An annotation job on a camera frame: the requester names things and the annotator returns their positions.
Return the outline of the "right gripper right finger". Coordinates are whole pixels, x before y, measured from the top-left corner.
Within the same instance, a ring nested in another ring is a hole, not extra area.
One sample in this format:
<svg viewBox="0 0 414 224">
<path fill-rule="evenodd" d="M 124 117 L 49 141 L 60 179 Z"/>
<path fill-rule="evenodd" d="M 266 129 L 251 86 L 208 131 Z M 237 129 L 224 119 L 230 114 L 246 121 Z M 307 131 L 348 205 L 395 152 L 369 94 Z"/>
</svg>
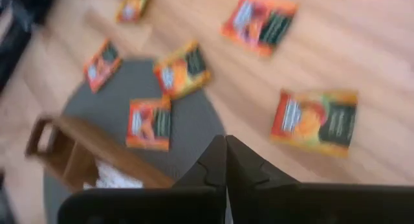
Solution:
<svg viewBox="0 0 414 224">
<path fill-rule="evenodd" d="M 235 224 L 414 224 L 414 186 L 300 182 L 233 135 L 226 141 Z"/>
</svg>

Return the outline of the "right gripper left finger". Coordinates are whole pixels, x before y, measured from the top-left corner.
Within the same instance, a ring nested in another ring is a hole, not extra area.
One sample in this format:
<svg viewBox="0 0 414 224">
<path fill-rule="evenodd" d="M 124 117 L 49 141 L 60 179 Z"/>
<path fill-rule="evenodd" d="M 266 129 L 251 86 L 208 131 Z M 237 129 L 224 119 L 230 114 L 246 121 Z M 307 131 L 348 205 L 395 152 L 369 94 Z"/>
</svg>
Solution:
<svg viewBox="0 0 414 224">
<path fill-rule="evenodd" d="M 171 188 L 93 188 L 68 197 L 57 224 L 224 224 L 227 143 L 215 136 Z"/>
</svg>

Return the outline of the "yellow mango tea packet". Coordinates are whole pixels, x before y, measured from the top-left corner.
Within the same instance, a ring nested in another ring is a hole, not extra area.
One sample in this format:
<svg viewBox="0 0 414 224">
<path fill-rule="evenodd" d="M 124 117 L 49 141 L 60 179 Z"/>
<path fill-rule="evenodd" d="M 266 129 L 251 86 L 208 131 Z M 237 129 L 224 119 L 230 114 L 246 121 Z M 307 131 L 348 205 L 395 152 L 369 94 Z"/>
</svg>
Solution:
<svg viewBox="0 0 414 224">
<path fill-rule="evenodd" d="M 122 0 L 115 15 L 118 23 L 136 23 L 144 13 L 149 0 Z"/>
<path fill-rule="evenodd" d="M 182 98 L 200 89 L 212 77 L 198 41 L 191 41 L 158 61 L 153 72 L 162 93 L 171 99 Z"/>
<path fill-rule="evenodd" d="M 337 157 L 348 156 L 358 93 L 353 90 L 280 91 L 270 130 L 276 142 Z"/>
</svg>

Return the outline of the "red peach tea packet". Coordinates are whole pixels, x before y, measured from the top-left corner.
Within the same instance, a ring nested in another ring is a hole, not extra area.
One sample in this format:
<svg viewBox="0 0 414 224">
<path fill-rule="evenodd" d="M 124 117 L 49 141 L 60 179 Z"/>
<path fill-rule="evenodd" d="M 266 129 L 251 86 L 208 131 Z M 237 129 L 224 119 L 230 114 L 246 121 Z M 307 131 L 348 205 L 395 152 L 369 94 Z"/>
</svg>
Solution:
<svg viewBox="0 0 414 224">
<path fill-rule="evenodd" d="M 221 32 L 260 56 L 270 56 L 287 33 L 297 9 L 298 4 L 289 0 L 238 0 Z"/>
<path fill-rule="evenodd" d="M 125 143 L 132 148 L 169 151 L 171 126 L 168 96 L 130 100 Z"/>
<path fill-rule="evenodd" d="M 92 93 L 97 93 L 112 77 L 122 64 L 118 49 L 110 39 L 106 39 L 103 45 L 83 66 L 86 82 Z"/>
</svg>

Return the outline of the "wooden tea organiser box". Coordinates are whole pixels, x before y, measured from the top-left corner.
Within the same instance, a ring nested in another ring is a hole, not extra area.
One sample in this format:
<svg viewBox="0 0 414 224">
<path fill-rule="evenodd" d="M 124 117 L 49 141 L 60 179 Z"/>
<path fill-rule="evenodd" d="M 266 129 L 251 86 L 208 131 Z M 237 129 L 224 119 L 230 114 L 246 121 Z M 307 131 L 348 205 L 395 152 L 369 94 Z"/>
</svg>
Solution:
<svg viewBox="0 0 414 224">
<path fill-rule="evenodd" d="M 71 192 L 98 178 L 95 160 L 138 179 L 148 188 L 169 188 L 174 181 L 112 139 L 94 124 L 76 117 L 41 115 L 25 150 Z"/>
</svg>

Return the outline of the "grey round woven mat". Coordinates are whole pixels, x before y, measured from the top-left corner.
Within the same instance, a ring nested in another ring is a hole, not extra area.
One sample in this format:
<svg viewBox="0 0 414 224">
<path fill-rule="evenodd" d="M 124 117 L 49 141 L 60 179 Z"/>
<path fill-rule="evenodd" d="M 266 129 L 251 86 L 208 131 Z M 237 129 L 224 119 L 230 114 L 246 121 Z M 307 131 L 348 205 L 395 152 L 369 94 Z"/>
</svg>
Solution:
<svg viewBox="0 0 414 224">
<path fill-rule="evenodd" d="M 162 95 L 153 65 L 151 59 L 128 60 L 97 93 L 92 93 L 90 87 L 83 84 L 69 100 L 63 115 L 98 126 L 121 146 L 170 177 L 175 184 L 195 164 L 212 139 L 217 135 L 225 137 L 225 132 L 205 93 L 196 91 L 171 103 L 169 151 L 127 147 L 125 137 L 130 100 L 159 98 Z M 57 224 L 60 206 L 77 193 L 71 192 L 55 177 L 45 177 L 48 224 Z"/>
</svg>

